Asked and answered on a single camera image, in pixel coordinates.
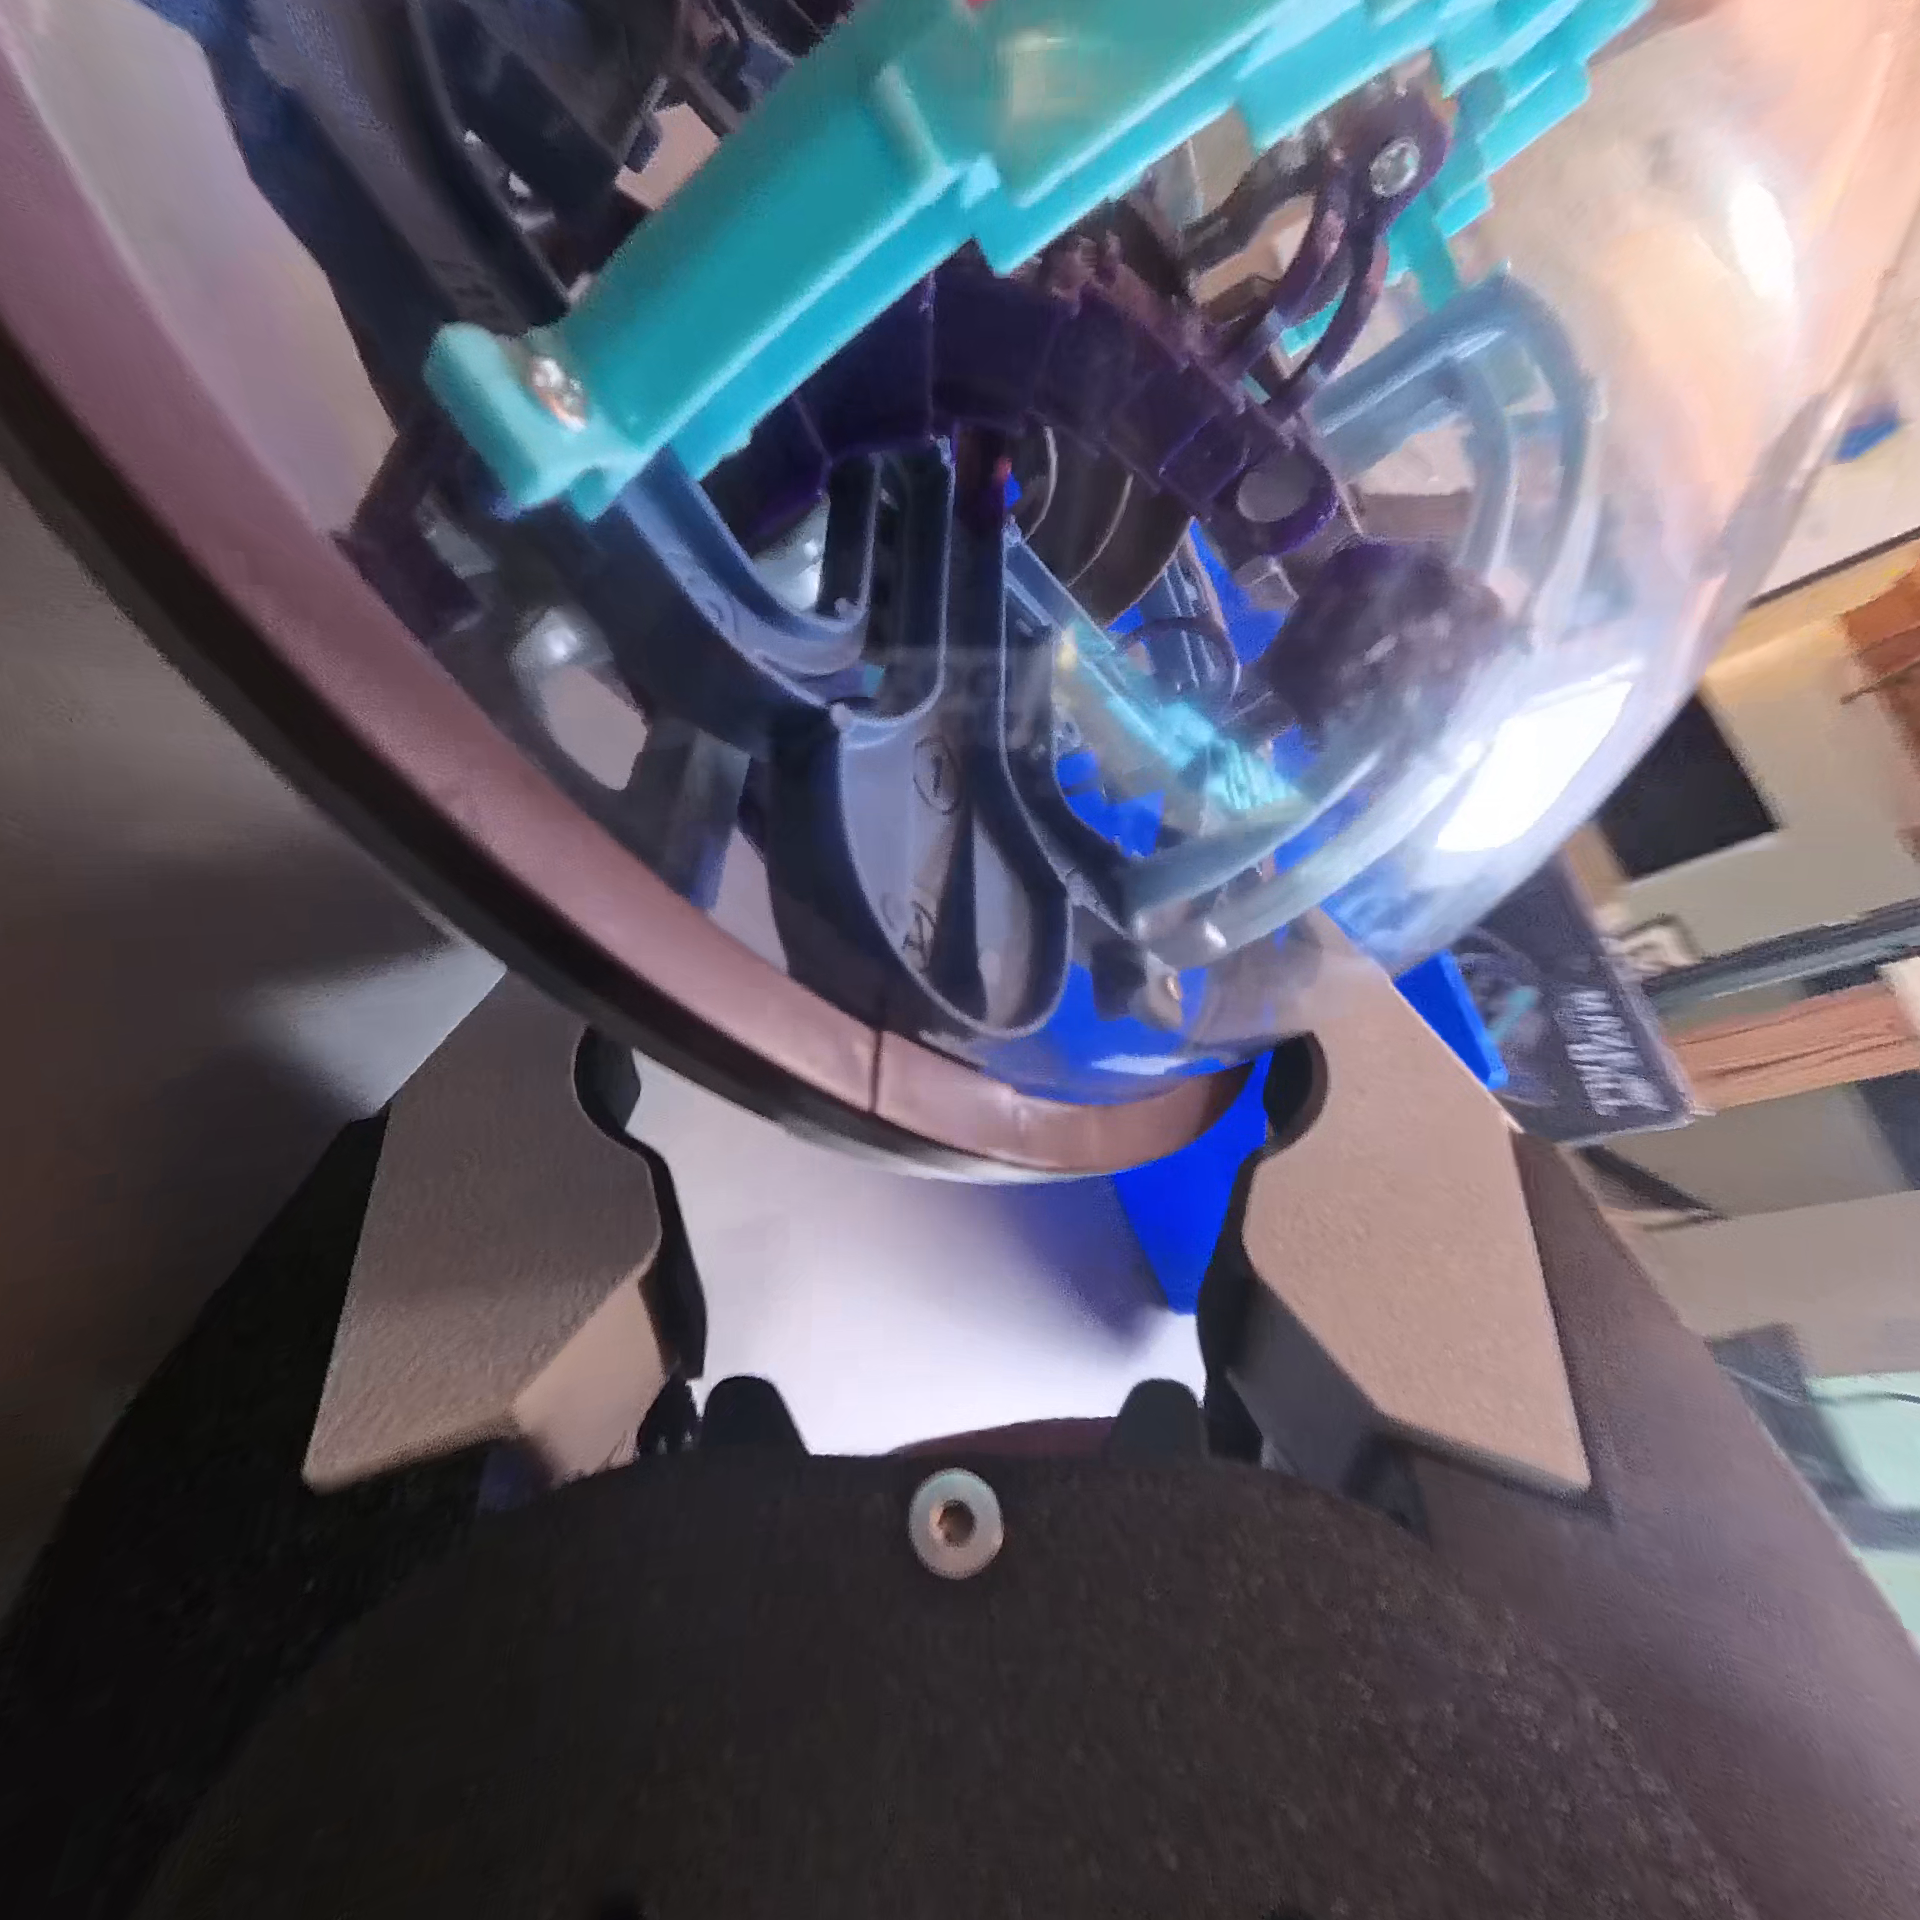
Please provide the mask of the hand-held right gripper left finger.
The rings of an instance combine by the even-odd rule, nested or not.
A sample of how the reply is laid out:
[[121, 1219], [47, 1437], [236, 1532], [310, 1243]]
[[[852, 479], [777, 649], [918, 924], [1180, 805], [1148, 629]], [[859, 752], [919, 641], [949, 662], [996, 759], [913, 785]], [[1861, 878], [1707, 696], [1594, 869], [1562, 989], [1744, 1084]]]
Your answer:
[[533, 1487], [628, 1468], [677, 1353], [638, 1144], [589, 1115], [586, 1031], [504, 977], [396, 1095], [306, 1442], [336, 1494], [504, 1448]]

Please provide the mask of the blue plastic bin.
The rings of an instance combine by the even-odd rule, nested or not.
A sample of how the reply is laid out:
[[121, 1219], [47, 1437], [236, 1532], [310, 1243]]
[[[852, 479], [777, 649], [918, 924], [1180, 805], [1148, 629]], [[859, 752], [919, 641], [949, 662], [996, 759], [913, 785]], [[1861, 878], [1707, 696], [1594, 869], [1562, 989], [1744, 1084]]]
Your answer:
[[[1505, 1063], [1453, 951], [1400, 972], [1396, 990], [1481, 1090], [1505, 1089]], [[1268, 1143], [1270, 1068], [1272, 1056], [1254, 1063], [1231, 1105], [1193, 1143], [1114, 1177], [1120, 1210], [1176, 1315], [1196, 1317], [1240, 1171]]]

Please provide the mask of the dark blue cardboard box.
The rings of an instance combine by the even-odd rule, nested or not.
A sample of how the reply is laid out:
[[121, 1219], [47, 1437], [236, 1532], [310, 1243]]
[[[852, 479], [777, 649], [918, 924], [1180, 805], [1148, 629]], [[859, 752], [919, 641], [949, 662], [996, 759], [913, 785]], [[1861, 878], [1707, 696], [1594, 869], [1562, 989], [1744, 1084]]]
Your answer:
[[1540, 1141], [1592, 1146], [1697, 1115], [1653, 1007], [1551, 860], [1453, 948], [1503, 1068], [1499, 1100]]

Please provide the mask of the clear plastic maze ball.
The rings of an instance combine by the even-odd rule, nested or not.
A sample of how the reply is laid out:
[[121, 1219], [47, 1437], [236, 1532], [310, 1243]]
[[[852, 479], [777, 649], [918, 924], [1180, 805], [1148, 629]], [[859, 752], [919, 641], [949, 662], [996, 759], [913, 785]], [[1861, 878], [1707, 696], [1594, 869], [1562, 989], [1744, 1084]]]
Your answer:
[[438, 918], [963, 1178], [1185, 1146], [1691, 704], [1916, 5], [3, 5], [3, 448]]

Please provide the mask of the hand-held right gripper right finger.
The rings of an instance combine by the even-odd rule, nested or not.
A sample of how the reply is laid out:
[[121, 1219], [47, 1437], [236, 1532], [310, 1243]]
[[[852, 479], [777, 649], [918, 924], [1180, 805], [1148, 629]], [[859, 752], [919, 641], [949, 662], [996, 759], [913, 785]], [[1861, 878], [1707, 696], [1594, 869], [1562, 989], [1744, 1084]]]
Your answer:
[[1583, 1497], [1516, 1131], [1379, 969], [1320, 969], [1302, 1020], [1202, 1282], [1207, 1384], [1325, 1493], [1404, 1450]]

